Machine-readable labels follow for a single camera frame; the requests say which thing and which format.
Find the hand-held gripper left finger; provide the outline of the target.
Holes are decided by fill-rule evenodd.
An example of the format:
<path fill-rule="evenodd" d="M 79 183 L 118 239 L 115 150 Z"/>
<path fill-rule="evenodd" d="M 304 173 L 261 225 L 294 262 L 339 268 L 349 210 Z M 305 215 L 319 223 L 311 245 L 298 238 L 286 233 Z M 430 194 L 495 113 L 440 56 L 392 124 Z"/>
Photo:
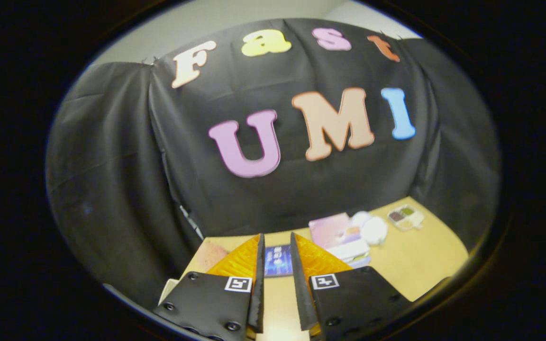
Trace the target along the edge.
<path fill-rule="evenodd" d="M 253 236 L 208 272 L 189 271 L 156 307 L 159 317 L 215 341 L 264 331 L 264 235 Z"/>

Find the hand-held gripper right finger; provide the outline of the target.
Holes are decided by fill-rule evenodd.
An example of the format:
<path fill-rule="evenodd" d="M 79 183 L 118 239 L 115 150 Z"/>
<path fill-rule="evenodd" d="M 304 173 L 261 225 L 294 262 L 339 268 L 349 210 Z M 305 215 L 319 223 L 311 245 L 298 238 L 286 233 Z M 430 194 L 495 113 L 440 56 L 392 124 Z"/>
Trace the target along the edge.
<path fill-rule="evenodd" d="M 353 269 L 307 238 L 291 233 L 300 327 L 315 341 L 374 341 L 410 301 L 371 266 Z"/>

